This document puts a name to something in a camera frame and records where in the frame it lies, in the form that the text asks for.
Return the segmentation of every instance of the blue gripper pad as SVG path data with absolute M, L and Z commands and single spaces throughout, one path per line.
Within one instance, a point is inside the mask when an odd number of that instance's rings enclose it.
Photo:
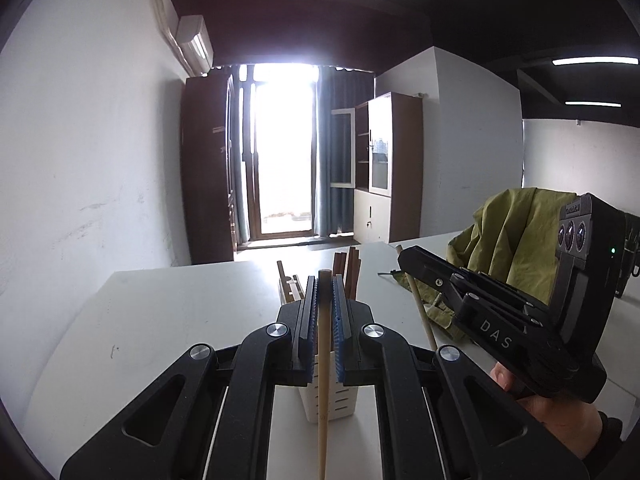
M 344 364 L 342 357 L 344 355 L 344 334 L 342 333 L 342 319 L 340 308 L 340 297 L 344 298 L 344 294 L 340 295 L 341 282 L 340 278 L 334 278 L 333 294 L 331 302 L 332 323 L 334 328 L 334 356 L 335 356 L 335 375 L 338 382 L 344 381 Z
M 305 364 L 306 382 L 311 384 L 314 381 L 314 365 L 316 362 L 316 337 L 318 337 L 318 279 L 314 279 L 314 291 L 311 295 L 311 310 L 309 314 L 308 337 L 306 338 Z

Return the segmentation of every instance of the green cloth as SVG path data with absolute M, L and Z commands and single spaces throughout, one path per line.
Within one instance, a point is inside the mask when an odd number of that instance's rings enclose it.
M 447 261 L 457 267 L 486 272 L 548 303 L 558 264 L 556 236 L 560 208 L 575 197 L 575 193 L 536 187 L 498 193 L 474 213 L 474 224 L 449 242 Z M 400 276 L 394 277 L 408 288 Z M 437 291 L 416 283 L 422 300 L 433 304 Z M 450 320 L 452 311 L 440 307 L 429 307 L 427 315 L 450 336 L 459 337 L 451 330 L 455 328 Z

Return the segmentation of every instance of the wooden cabinet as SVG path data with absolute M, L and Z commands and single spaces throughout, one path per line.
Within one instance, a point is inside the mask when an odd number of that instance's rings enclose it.
M 369 129 L 367 160 L 358 158 L 356 165 L 353 237 L 360 243 L 417 238 L 422 205 L 422 100 L 390 92 L 357 108 L 357 139 L 364 137 L 360 131 L 364 118 L 362 112 L 358 114 L 364 109 Z M 357 140 L 356 154 L 363 155 Z
M 191 77 L 182 96 L 180 174 L 191 263 L 234 259 L 234 197 L 230 190 L 228 74 Z

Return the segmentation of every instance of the floor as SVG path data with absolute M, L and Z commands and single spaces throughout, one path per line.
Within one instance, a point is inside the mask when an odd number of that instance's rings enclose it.
M 291 258 L 302 256 L 309 251 L 320 251 L 322 249 L 337 249 L 340 247 L 349 247 L 356 242 L 353 237 L 337 237 L 335 241 L 309 244 L 304 246 L 291 247 L 269 247 L 262 249 L 245 249 L 236 253 L 236 262 L 276 262 L 277 260 L 289 260 Z

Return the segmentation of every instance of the white plastic basket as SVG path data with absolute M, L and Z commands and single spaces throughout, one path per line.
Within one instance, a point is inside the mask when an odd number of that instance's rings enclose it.
M 306 420 L 318 423 L 318 356 L 314 364 L 314 381 L 305 387 L 299 386 L 298 391 L 305 407 Z M 353 415 L 358 399 L 357 386 L 343 386 L 335 376 L 335 354 L 331 352 L 329 365 L 329 420 Z

